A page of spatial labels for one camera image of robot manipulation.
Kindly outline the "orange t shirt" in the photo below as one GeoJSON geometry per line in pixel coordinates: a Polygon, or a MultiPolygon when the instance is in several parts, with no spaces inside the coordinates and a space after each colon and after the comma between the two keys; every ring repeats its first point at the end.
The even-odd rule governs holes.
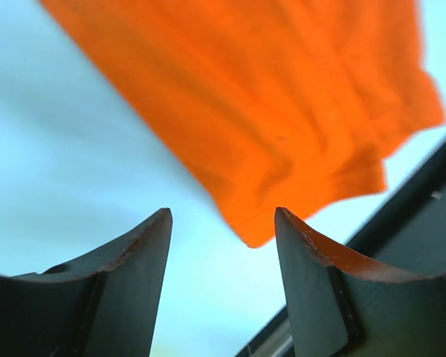
{"type": "Polygon", "coordinates": [[[383,192],[385,158],[446,120],[418,1],[44,1],[258,248],[383,192]]]}

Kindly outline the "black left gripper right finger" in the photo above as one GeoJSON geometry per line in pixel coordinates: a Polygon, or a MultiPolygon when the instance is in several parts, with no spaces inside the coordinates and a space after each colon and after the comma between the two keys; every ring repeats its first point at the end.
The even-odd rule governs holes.
{"type": "Polygon", "coordinates": [[[274,216],[297,356],[446,356],[446,273],[418,275],[274,216]]]}

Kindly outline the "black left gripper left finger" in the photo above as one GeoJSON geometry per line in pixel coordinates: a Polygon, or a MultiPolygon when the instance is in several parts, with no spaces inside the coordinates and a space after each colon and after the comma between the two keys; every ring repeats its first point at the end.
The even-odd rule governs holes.
{"type": "Polygon", "coordinates": [[[37,274],[0,275],[0,356],[148,356],[172,214],[37,274]]]}

